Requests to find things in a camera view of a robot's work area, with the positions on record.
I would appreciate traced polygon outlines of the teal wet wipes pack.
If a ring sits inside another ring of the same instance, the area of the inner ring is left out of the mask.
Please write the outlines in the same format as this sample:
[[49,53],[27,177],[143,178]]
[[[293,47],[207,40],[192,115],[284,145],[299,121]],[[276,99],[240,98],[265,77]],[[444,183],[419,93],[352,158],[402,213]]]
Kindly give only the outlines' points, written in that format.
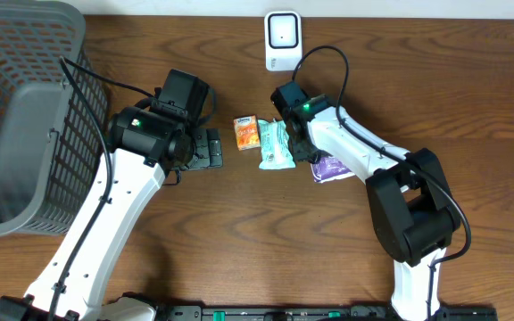
[[258,120],[261,140],[261,163],[259,169],[293,169],[294,158],[289,151],[289,135],[283,121]]

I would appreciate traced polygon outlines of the red and purple snack pack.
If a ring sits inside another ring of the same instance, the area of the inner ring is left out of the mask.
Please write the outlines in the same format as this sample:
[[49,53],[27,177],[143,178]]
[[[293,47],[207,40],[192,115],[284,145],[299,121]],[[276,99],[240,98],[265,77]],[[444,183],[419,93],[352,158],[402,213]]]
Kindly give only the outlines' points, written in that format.
[[320,184],[355,176],[341,161],[333,156],[322,157],[317,163],[311,164],[311,172],[313,180]]

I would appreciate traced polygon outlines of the orange tissue pack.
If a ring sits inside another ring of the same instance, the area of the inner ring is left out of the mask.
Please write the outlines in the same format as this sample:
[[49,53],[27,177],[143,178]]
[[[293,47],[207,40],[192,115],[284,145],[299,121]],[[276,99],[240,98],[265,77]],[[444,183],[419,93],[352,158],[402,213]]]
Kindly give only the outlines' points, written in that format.
[[258,122],[255,115],[234,119],[236,145],[239,151],[261,146]]

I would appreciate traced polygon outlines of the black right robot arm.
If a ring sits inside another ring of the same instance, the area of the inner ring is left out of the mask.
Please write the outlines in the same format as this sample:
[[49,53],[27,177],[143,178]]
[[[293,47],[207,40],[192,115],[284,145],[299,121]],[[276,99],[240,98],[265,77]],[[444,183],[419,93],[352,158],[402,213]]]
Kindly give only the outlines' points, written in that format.
[[470,230],[453,199],[442,165],[428,149],[389,144],[326,95],[296,92],[272,101],[286,124],[295,158],[341,161],[366,187],[374,233],[394,261],[391,308],[402,320],[431,320],[440,310],[441,265],[453,234]]

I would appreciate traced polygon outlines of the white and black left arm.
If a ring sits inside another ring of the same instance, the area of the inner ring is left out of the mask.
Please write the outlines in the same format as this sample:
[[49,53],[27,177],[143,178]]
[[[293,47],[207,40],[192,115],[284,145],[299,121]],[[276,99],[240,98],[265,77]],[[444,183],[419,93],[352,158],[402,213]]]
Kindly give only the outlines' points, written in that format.
[[220,135],[188,116],[127,107],[109,125],[87,198],[52,260],[24,296],[0,298],[0,320],[157,320],[136,294],[104,304],[113,268],[147,203],[170,172],[222,165]]

